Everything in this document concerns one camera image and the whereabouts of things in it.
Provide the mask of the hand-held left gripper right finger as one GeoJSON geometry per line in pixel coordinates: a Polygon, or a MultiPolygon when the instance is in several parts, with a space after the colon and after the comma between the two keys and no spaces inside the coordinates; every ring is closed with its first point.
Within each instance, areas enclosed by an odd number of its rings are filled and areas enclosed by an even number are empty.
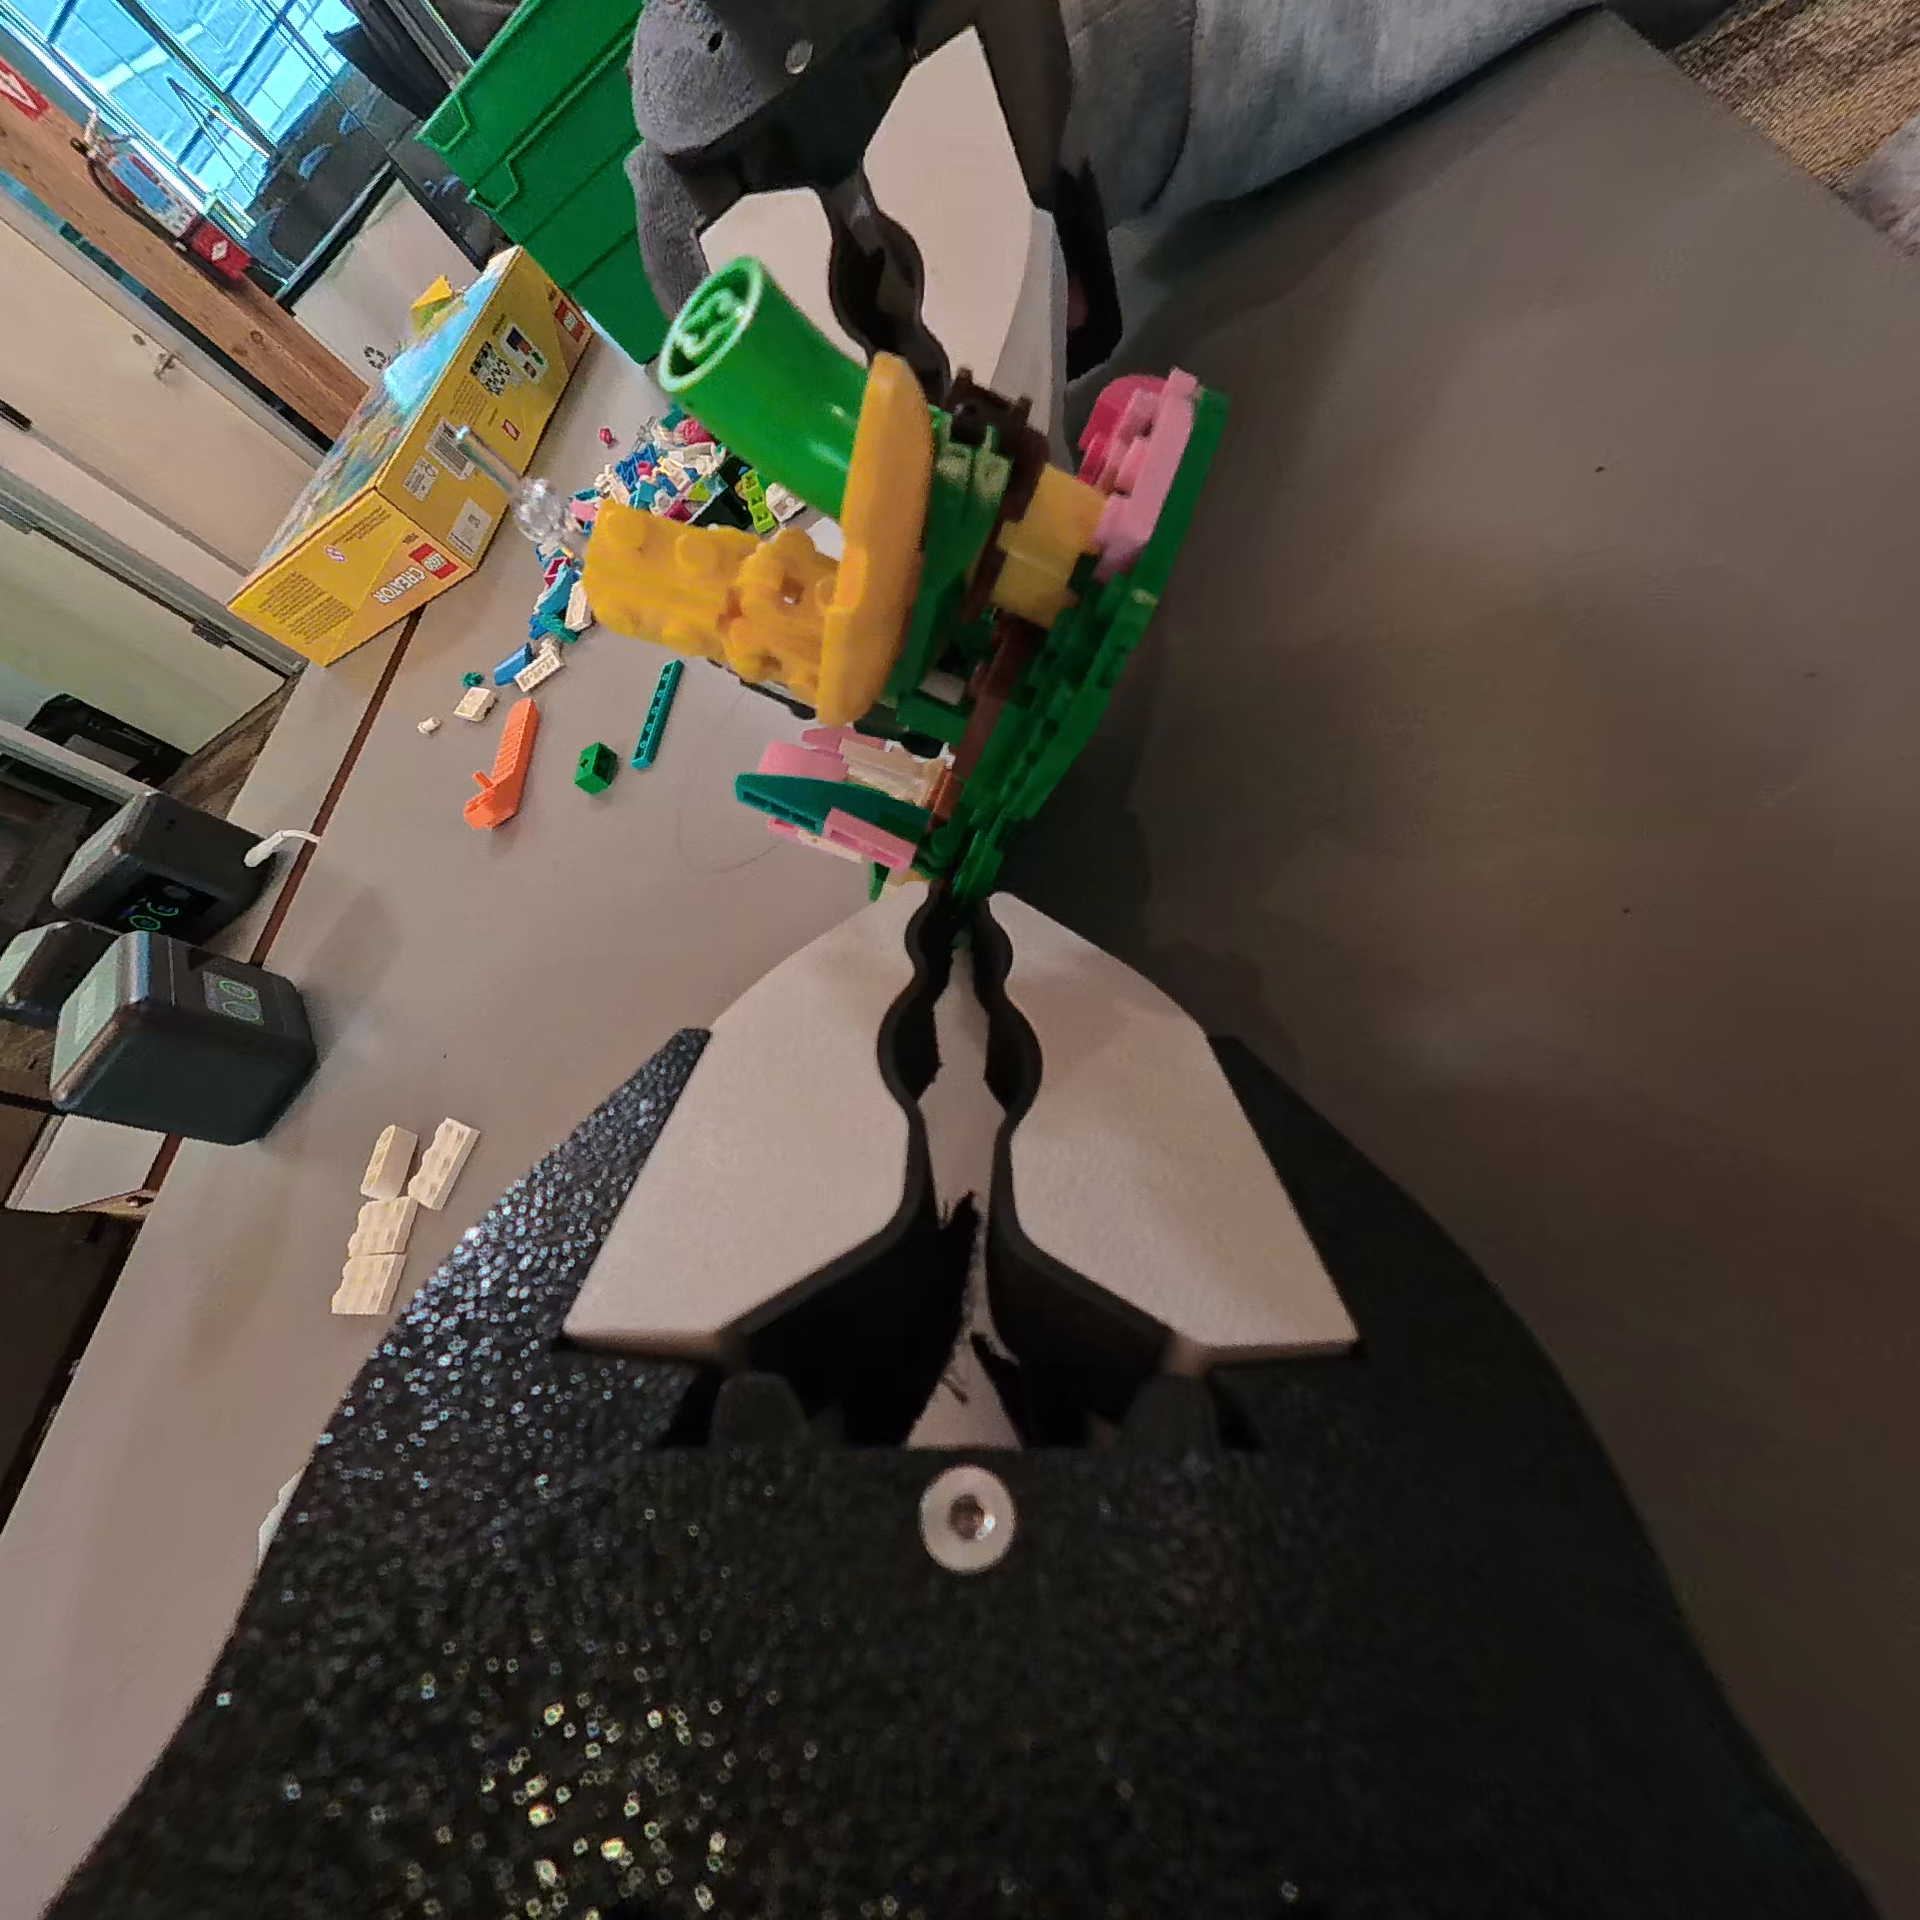
{"type": "Polygon", "coordinates": [[[1031,1363],[1220,1368],[1343,1353],[1343,1302],[1208,1037],[1138,970],[996,892],[993,1321],[1031,1363]]]}

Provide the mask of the green plastic bin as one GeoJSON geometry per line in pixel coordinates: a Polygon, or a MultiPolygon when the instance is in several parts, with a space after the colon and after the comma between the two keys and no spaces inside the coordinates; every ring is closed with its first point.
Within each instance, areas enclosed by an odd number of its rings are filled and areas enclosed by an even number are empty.
{"type": "Polygon", "coordinates": [[[632,52],[639,0],[530,0],[428,116],[471,201],[632,358],[656,362],[686,292],[639,258],[632,52]]]}

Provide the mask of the orange brick separator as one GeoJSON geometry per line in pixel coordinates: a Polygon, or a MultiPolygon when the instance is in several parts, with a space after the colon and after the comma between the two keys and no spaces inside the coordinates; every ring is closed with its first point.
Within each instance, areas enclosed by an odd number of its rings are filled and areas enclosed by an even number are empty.
{"type": "Polygon", "coordinates": [[[492,831],[492,826],[503,826],[506,821],[519,821],[536,737],[542,737],[542,702],[536,702],[536,697],[519,697],[512,710],[506,710],[506,722],[503,722],[503,735],[498,735],[498,749],[492,749],[492,768],[489,768],[489,771],[473,771],[473,797],[471,797],[465,808],[459,808],[465,826],[492,831]]]}

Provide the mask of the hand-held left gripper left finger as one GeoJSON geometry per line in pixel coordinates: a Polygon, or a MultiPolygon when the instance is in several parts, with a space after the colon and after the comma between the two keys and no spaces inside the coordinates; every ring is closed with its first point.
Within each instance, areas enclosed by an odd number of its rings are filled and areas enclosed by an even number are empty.
{"type": "Polygon", "coordinates": [[[950,901],[875,901],[726,1006],[564,1336],[726,1362],[930,1201],[950,901]]]}

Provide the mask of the person in grey hoodie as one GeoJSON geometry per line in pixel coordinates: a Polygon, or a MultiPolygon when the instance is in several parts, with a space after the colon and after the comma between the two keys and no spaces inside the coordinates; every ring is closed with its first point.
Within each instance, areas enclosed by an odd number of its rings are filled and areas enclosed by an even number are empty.
{"type": "Polygon", "coordinates": [[[1108,228],[1249,197],[1468,81],[1573,0],[1062,0],[1108,228]]]}

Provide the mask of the dark grey power bank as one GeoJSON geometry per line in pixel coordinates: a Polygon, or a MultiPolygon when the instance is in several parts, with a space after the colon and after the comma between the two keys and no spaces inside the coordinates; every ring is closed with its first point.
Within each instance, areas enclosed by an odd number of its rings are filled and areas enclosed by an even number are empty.
{"type": "Polygon", "coordinates": [[[118,941],[118,926],[77,916],[17,933],[0,955],[0,1018],[51,1031],[82,1004],[82,1037],[105,1031],[118,1013],[118,941]]]}
{"type": "Polygon", "coordinates": [[[51,1105],[125,1128],[256,1144],[315,1072],[300,991],[163,933],[122,933],[63,1004],[51,1105]]]}
{"type": "Polygon", "coordinates": [[[249,864],[256,846],[257,831],[152,792],[77,846],[51,913],[208,946],[269,884],[269,864],[249,864]]]}

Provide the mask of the green lego flower model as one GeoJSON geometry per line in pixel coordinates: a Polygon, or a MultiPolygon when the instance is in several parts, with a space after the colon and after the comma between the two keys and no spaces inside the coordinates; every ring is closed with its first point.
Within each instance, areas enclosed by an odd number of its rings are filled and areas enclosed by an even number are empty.
{"type": "Polygon", "coordinates": [[[766,489],[838,526],[672,521],[512,477],[519,526],[582,565],[588,610],[711,659],[816,726],[735,777],[791,844],[993,892],[1008,844],[1092,743],[1204,495],[1230,401],[1189,372],[1117,376],[1057,468],[1028,401],[957,376],[930,406],[900,353],[838,353],[758,258],[713,266],[658,349],[686,401],[766,489]]]}

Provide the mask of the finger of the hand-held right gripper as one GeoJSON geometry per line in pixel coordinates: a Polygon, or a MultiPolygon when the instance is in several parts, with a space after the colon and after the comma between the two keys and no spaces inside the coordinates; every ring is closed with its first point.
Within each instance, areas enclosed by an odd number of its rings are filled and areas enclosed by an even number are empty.
{"type": "Polygon", "coordinates": [[[868,169],[816,186],[740,197],[708,233],[708,264],[752,256],[791,304],[852,362],[895,353],[930,406],[945,406],[950,353],[929,324],[929,264],[919,238],[875,197],[868,169]]]}
{"type": "Polygon", "coordinates": [[[1070,441],[1070,388],[1122,339],[1070,33],[920,33],[868,172],[919,244],[919,309],[945,365],[1031,401],[1070,441]]]}

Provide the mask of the yellow lego box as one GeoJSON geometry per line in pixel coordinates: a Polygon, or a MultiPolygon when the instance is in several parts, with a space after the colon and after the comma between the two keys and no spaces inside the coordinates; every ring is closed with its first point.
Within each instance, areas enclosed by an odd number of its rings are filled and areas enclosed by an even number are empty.
{"type": "Polygon", "coordinates": [[[326,666],[471,581],[506,508],[471,445],[525,477],[588,343],[525,248],[492,256],[378,376],[228,610],[326,666]]]}

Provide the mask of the pile of loose lego pieces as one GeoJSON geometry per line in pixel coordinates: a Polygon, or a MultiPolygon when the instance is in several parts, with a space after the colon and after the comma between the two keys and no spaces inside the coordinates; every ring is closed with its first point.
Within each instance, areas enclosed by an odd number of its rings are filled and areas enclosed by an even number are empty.
{"type": "Polygon", "coordinates": [[[512,521],[582,589],[588,623],[816,708],[831,555],[800,504],[784,519],[778,504],[778,486],[672,406],[582,495],[519,479],[512,521]]]}

